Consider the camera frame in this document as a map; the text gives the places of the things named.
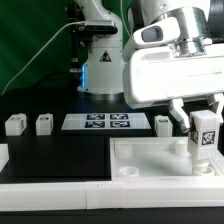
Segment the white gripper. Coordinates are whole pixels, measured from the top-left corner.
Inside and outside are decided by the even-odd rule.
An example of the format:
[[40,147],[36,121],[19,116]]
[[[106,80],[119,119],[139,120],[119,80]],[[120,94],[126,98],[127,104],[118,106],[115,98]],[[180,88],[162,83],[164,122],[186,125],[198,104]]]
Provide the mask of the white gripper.
[[126,103],[144,108],[169,101],[169,112],[183,133],[190,130],[183,100],[208,95],[208,105],[220,115],[224,108],[224,94],[220,93],[224,92],[224,44],[207,46],[206,52],[175,58],[167,46],[136,51],[123,71]]

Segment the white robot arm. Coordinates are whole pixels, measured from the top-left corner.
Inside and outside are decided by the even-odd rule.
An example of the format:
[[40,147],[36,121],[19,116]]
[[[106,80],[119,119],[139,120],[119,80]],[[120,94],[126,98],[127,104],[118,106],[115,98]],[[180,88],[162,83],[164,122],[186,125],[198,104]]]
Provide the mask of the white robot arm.
[[133,108],[165,104],[190,129],[187,101],[206,99],[223,122],[224,0],[134,0],[132,33],[122,42],[122,22],[102,0],[75,0],[84,14],[88,59],[79,90],[93,96],[122,93]]

